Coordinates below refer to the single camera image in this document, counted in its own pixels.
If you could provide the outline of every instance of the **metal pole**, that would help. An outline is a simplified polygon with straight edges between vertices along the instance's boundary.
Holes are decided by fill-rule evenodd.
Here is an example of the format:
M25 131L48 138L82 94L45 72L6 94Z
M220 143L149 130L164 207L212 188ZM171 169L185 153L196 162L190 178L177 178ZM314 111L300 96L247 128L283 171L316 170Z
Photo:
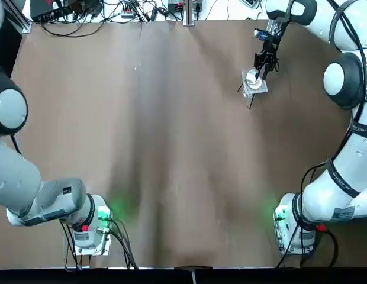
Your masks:
M20 27L23 29L24 34L28 34L31 32L31 22L28 20L25 15L23 15L22 11L13 3L12 0L3 0L5 4L4 7L8 8L8 11L18 20Z
M183 25L194 25L191 1L192 0L185 0L185 19Z

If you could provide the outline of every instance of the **robotic arm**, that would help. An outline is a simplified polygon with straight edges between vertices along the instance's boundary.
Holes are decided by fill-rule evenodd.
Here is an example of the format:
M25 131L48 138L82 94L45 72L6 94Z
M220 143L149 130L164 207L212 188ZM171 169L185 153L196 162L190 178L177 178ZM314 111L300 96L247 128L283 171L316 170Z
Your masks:
M0 0L0 28L3 8ZM14 135L26 123L28 106L21 89L0 68L0 138ZM59 219L73 229L76 247L87 254L103 251L107 235L99 213L111 218L99 195L86 193L77 178L42 181L38 168L0 139L0 205L12 225L33 226Z
M323 85L333 102L353 112L345 143L325 162L326 170L302 195L286 194L273 210L280 253L310 254L317 224L367 217L367 0L267 0L266 12L267 29L254 34L264 41L255 55L256 80L263 68L265 80L278 64L276 51L289 22L301 24L341 52L325 70Z

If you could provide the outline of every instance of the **brown table surface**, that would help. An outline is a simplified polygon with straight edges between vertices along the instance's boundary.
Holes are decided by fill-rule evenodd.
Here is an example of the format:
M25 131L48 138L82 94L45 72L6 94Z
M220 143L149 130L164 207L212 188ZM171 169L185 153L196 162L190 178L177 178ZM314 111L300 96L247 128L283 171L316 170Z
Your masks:
M33 26L13 72L30 113L21 150L43 179L77 176L105 197L127 224L139 266L276 265L272 209L299 191L306 169L336 151L349 113L323 91L337 53L294 25L269 92L245 107L236 92L240 73L262 48L253 29L265 26L106 24L80 39ZM331 228L337 265L367 266L367 220ZM308 265L330 260L324 239ZM57 221L14 228L0 208L0 268L61 267L64 253ZM113 242L111 255L92 265L123 266L123 252Z

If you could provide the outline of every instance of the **gray robotic arm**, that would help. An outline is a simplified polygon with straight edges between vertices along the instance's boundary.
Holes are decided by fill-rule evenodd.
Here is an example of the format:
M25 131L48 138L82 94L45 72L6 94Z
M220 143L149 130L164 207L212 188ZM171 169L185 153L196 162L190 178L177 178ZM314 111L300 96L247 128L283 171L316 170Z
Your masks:
M0 28L2 20L0 0ZM103 198L86 193L77 178L42 181L38 168L1 140L22 129L27 117L25 96L0 68L0 205L12 225L61 220L73 228L77 247L100 251L107 238L98 230L103 227L99 210L111 217Z

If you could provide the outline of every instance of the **cable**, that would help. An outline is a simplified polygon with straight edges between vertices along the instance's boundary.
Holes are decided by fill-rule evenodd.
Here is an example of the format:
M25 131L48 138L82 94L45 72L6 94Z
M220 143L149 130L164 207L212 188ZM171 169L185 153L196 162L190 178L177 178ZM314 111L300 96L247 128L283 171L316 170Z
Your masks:
M40 23L40 25L41 25L41 27L43 28L44 31L48 32L49 34L51 34L53 36L56 36L56 37L70 37L72 34L76 33L77 31L79 31L83 27L83 25L85 24L86 17L77 29L75 29L74 31L71 31L70 33L67 33L67 34L58 34L58 33L51 32L46 28L45 23L43 23L43 22Z
M326 230L324 232L325 234L329 235L331 237L331 240L333 242L333 255L330 264L328 265L328 268L331 268L335 265L337 258L339 257L339 244L336 240L336 237L331 231Z
M321 164L318 164L317 166L313 166L311 168L309 168L306 173L304 174L303 178L302 178L302 181L301 181L301 202L300 202L300 211L301 211L301 218L302 218L302 215L303 215L303 184L304 184L304 181L306 180L306 177L307 175L311 172L311 177L310 177L310 180L312 180L312 178L314 177L314 174L315 174L315 171L319 168L319 167L323 167L325 165L325 163L321 163ZM304 246L303 246L303 228L301 227L301 257L300 259L302 260L303 259L303 249L304 249Z
M327 0L328 3L333 7L333 9L335 11L337 11L337 9L339 8L338 4L334 1L334 0ZM363 111L363 106L365 104L366 101L366 95L367 95L367 69L366 69L366 57L365 54L363 52L363 48L360 42L360 39L357 35L357 32L355 31L355 29L353 28L353 25L350 23L348 17L345 15L344 11L341 13L340 15L340 19L345 20L347 26L349 27L350 32L352 33L351 39L353 40L353 42L356 44L356 46L358 47L358 50L361 54L361 60L362 60L362 67L363 67L363 77L360 79L360 84L363 85L363 97L360 101L357 113L355 115L355 117L353 118L354 121L358 122L360 119L360 116L362 114ZM342 148L345 146L345 144L347 143L348 139L350 138L350 136L352 135L352 132L350 131L350 128L347 130L342 142L340 143L339 148L337 149L335 155L333 156L332 159L335 159L337 157L337 155L341 152Z
M18 140L17 140L15 134L10 135L10 137L11 137L11 141L14 145L15 150L18 152L18 154L22 155L22 153L20 152Z
M125 253L125 255L128 257L129 261L131 262L131 265L134 267L134 269L139 269L137 267L137 265L135 264L134 261L132 261L132 258L130 256L130 253L128 252L128 250L126 249L125 245L124 245L124 242L123 240L118 236L118 234L110 231L110 234L112 234L117 240L118 242L121 244L122 248L123 248L123 252Z
M286 249L286 251L285 251L284 255L281 257L281 259L280 259L279 263L276 265L276 268L279 268L279 267L281 266L281 264L282 264L282 262L284 261L284 259L285 259L286 255L288 254L288 251L289 251L289 249L290 249L290 245L291 245L291 243L292 243L292 241L293 241L293 239L294 239L294 236L295 236L295 233L297 232L298 227L299 227L299 225L297 224L297 226L296 226L296 227L295 227L295 229L294 229L294 232L292 233L292 236L291 236L291 239L290 239L290 241L289 241L288 247L287 247L287 249Z
M68 252L68 249L70 249L70 252L71 252L71 254L72 254L72 257L73 257L73 260L75 261L75 264L76 264L76 269L78 268L78 262L77 262L77 256L76 256L76 254L75 254L75 250L73 250L73 248L75 248L74 247L74 239L72 239L72 242L73 242L73 248L72 248L72 246L70 245L70 240L69 240L69 236L68 236L68 234L67 234L67 232L66 232L66 229L65 229L65 227L64 227L64 225L63 225L63 223L60 221L60 225L61 225L61 227L63 228L63 231L64 231L64 234L65 234L65 237L66 237L66 240L67 240L67 247L66 247L66 257L65 257L65 270L66 271L70 271L70 270L68 270L67 269L67 252Z
M208 12L208 14L206 16L205 21L207 21L208 16L210 16L211 10L213 9L213 6L215 5L216 2L218 2L218 0L215 0L214 3L212 4L212 6L211 6L211 8L210 8L210 10L209 10L209 12Z
M320 241L322 239L322 235L323 234L327 234L330 236L331 241L333 243L333 255L330 261L330 264L328 264L328 268L331 268L335 265L337 258L339 257L339 244L337 242L337 239L335 237L335 235L330 231L327 230L326 226L324 226L323 224L320 224L317 226L316 231L318 232L318 238L315 239L315 243L314 243L314 248L312 250L312 252L310 253L310 255L306 256L305 258L302 259L300 265L301 267L303 267L304 263L309 260L315 253L316 248L319 246Z
M227 20L230 19L230 10L229 10L229 7L230 7L230 0L228 0L228 2L227 2Z
M82 27L83 27L83 25L84 25L84 23L85 23L85 21L86 21L86 18L87 18L87 14L85 15L85 19L83 20L83 23L76 29L76 30L74 30L74 31L72 31L72 32L70 32L70 33L68 33L68 34L58 34L58 33L54 33L54 32L51 32L50 30L48 30L47 28L46 28L46 26L45 26L45 23L41 23L41 27L43 28L43 30L44 31L46 31L47 33L49 33L49 34L51 34L51 35L53 35L53 36L56 36L56 37L69 37L69 38L81 38L81 37L88 37L88 36L91 36L91 35L93 35L93 34L95 34L95 33L97 33L102 27L103 27L103 25L106 23L106 21L108 21L108 20L110 20L110 19L112 19L113 18L113 13L116 11L116 9L121 5L121 4L123 4L122 3L122 1L120 1L118 4L117 4L117 6L115 7L115 9L112 11L112 13L110 13L110 15L109 15L109 17L108 18L104 18L101 22L101 25L95 30L95 31L93 31L93 32L91 32L91 33L89 33L89 34L82 34L82 35L72 35L72 34L74 34L74 33L76 33L77 31L79 31Z
M321 163L321 164L318 164L317 166L313 166L313 167L309 168L309 169L306 171L306 173L304 174L303 178L302 178L302 182L301 182L301 197L300 197L300 198L301 198L301 202L300 202L300 205L301 205L301 208L300 208L301 216L302 216L302 194L303 194L303 184L304 184L304 181L305 181L305 179L306 179L306 177L307 177L308 173L310 173L312 170L314 170L314 171L313 171L313 174L315 174L315 170L316 170L316 169L318 169L319 167L323 167L324 165L325 165L325 163ZM295 235L295 232L297 231L298 227L299 227L299 224L297 224L297 226L295 227L295 230L294 230L294 232L292 233L291 239L290 239L290 241L289 241L289 243L288 243L288 247L286 248L286 252L285 252L285 254L281 257L281 259L280 259L279 263L277 264L276 268L279 268L279 267L280 267L280 265L281 265L281 263L284 261L284 259L285 259L286 255L287 255L287 253L288 253L288 251L289 251L290 245L291 245L291 243L292 243L292 241L293 241L293 239L294 239L294 235ZM301 242L302 242L302 255L303 255L303 228L302 228L302 227L301 227Z
M123 227L123 230L125 232L125 235L123 235L123 233L120 230L118 224L114 220L111 220L111 222L114 223L115 226L117 227L118 234L120 235L120 239L125 240L126 249L128 250L128 255L129 255L129 258L128 258L128 261L127 261L128 255L125 252L125 248L123 247L125 263L127 265L127 268L129 267L129 264L132 264L132 266L135 267L136 266L136 263L135 263L135 259L134 259L134 256L133 256L133 253L132 253L132 249L131 249L130 236L128 235L127 229L125 228L125 225L123 224L123 222L121 220L119 220L119 219L117 219L117 221L121 223L121 225Z
M260 14L262 13L262 4L261 4L261 0L259 0L259 5L257 6L257 9L260 7L261 11L257 14L256 20L259 19Z

